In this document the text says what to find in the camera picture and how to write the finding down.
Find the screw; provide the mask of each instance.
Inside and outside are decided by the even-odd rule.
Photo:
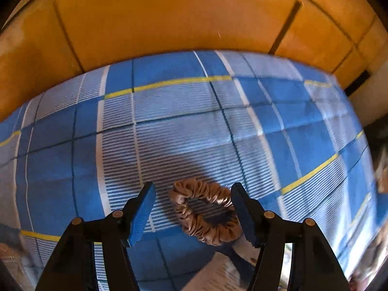
[[[81,222],[82,222],[82,219],[80,217],[75,217],[74,219],[72,219],[71,224],[78,225]]]
[[[275,217],[275,214],[272,212],[272,211],[265,211],[264,212],[264,216],[267,218],[267,219],[273,219]]]
[[[313,219],[310,219],[310,218],[307,218],[305,220],[306,224],[309,225],[309,226],[313,226],[315,225],[315,221]]]
[[[121,218],[123,214],[124,214],[123,210],[115,210],[112,212],[112,217]]]

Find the mattress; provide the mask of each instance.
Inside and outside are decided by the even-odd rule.
[[[0,141],[0,223],[21,229],[37,268],[72,218],[103,218],[155,183],[143,237],[128,249],[141,290],[180,290],[217,250],[181,230],[168,199],[175,180],[241,182],[266,210],[313,218],[348,276],[386,218],[365,134],[335,77],[259,53],[101,67],[26,102],[0,124]]]

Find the orange wall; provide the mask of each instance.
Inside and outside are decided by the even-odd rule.
[[[347,87],[388,58],[366,0],[22,0],[0,35],[0,119],[84,71],[187,49],[271,53]]]

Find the brown satin scrunchie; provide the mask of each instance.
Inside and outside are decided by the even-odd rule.
[[[186,234],[214,246],[234,241],[241,236],[243,231],[235,213],[225,225],[212,226],[201,214],[195,214],[187,203],[188,198],[203,199],[210,204],[216,203],[234,211],[228,188],[217,183],[207,184],[194,178],[175,182],[173,187],[169,197]]]

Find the white paper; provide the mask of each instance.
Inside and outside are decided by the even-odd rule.
[[[240,274],[228,256],[216,252],[182,291],[243,291]]]
[[[234,251],[245,261],[255,266],[259,257],[260,248],[254,248],[245,236],[242,235],[233,245]],[[279,285],[287,287],[291,271],[292,244],[286,244],[284,249],[282,273],[280,275]]]

